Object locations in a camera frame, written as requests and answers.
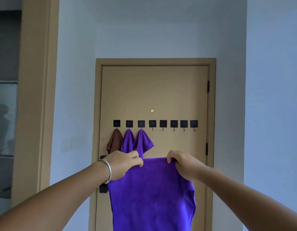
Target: forearm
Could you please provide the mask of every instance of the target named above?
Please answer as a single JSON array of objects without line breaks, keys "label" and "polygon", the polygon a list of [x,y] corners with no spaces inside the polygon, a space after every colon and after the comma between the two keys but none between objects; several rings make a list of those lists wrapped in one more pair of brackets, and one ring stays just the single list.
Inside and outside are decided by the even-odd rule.
[{"label": "forearm", "polygon": [[0,231],[61,231],[77,208],[108,177],[108,167],[94,163],[0,217]]},{"label": "forearm", "polygon": [[210,187],[249,231],[297,231],[297,213],[272,198],[205,167],[199,180]]}]

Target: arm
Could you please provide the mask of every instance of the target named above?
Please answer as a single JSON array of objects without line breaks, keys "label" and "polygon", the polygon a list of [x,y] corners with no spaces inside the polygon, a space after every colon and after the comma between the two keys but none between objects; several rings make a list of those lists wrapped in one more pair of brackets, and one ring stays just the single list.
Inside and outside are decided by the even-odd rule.
[{"label": "arm", "polygon": [[210,187],[249,231],[297,231],[297,213],[274,199],[206,166],[193,156],[170,151],[178,172],[187,180],[199,180]]},{"label": "arm", "polygon": [[[137,151],[115,151],[105,160],[112,180],[122,178],[143,160]],[[108,166],[96,162],[84,170],[42,190],[0,217],[0,231],[61,231],[78,207],[110,176]]]}]

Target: wooden door frame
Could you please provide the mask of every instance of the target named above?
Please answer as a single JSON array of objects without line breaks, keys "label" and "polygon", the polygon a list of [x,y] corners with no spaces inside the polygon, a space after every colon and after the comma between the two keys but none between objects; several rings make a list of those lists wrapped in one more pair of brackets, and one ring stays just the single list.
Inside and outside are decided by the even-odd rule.
[{"label": "wooden door frame", "polygon": [[[208,80],[210,90],[207,106],[207,143],[208,156],[206,164],[214,166],[214,128],[215,128],[215,84],[216,84],[216,58],[100,58],[96,59],[95,69],[95,100],[93,123],[93,150],[92,162],[98,159],[99,131],[100,131],[100,104],[101,104],[101,79],[103,66],[208,66]],[[205,194],[205,231],[212,230],[213,218],[213,192],[206,187]],[[89,231],[96,231],[96,203],[97,190],[89,200]]]},{"label": "wooden door frame", "polygon": [[22,0],[11,204],[50,185],[60,0]]}]

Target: hand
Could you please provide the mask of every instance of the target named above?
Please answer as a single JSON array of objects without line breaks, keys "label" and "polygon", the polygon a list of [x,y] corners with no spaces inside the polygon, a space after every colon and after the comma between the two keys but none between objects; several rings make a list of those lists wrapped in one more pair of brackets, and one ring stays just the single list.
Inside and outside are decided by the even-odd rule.
[{"label": "hand", "polygon": [[171,150],[167,155],[168,163],[171,162],[172,158],[177,160],[175,166],[179,174],[189,181],[199,179],[199,171],[207,168],[205,164],[194,158],[189,153]]},{"label": "hand", "polygon": [[143,166],[143,160],[139,158],[137,151],[124,153],[114,151],[104,158],[110,164],[112,177],[111,181],[122,178],[125,173],[133,166]]}]

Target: microfiber towel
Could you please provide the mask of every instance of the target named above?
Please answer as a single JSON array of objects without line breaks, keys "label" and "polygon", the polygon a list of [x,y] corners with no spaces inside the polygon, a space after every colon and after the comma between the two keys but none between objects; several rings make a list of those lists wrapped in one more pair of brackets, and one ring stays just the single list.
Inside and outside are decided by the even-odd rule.
[{"label": "microfiber towel", "polygon": [[114,151],[118,151],[121,149],[121,145],[123,142],[123,136],[119,129],[115,129],[112,133],[112,136],[109,140],[109,143],[107,145],[107,152],[110,154]]},{"label": "microfiber towel", "polygon": [[194,187],[166,158],[144,159],[109,186],[113,231],[190,231]]},{"label": "microfiber towel", "polygon": [[133,151],[133,143],[135,141],[135,137],[130,129],[128,129],[125,133],[123,144],[121,147],[121,151],[124,153],[129,153]]},{"label": "microfiber towel", "polygon": [[133,143],[133,147],[137,149],[139,157],[143,159],[143,154],[154,146],[144,130],[139,130],[137,137]]}]

